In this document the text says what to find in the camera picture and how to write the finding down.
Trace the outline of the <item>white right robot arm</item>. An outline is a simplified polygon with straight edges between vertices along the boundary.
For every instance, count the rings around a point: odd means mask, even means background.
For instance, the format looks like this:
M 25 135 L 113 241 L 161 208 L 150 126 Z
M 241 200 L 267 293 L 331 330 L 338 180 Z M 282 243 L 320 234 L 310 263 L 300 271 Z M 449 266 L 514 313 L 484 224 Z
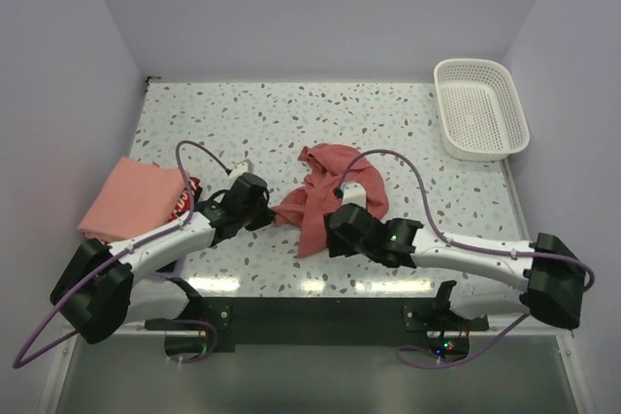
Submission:
M 394 218 L 382 222 L 365 208 L 345 204 L 324 216 L 330 257 L 362 254 L 387 268 L 440 269 L 467 275 L 438 288 L 431 306 L 446 330 L 460 323 L 503 314 L 525 314 L 551 327 L 580 324 L 587 269 L 556 237 L 537 241 L 440 239 L 430 226 Z

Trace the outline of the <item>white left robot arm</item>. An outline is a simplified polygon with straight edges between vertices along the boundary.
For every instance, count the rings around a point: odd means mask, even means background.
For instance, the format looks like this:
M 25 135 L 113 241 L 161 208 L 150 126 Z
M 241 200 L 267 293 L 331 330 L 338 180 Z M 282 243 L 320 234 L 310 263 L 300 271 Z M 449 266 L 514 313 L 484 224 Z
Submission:
M 88 343 L 111 336 L 124 324 L 155 320 L 190 329 L 208 319 L 200 294 L 185 280 L 169 277 L 161 292 L 144 280 L 188 254 L 234 237 L 241 229 L 269 225 L 267 183 L 239 175 L 221 200 L 199 203 L 175 222 L 139 237 L 105 245 L 89 239 L 75 252 L 50 301 Z

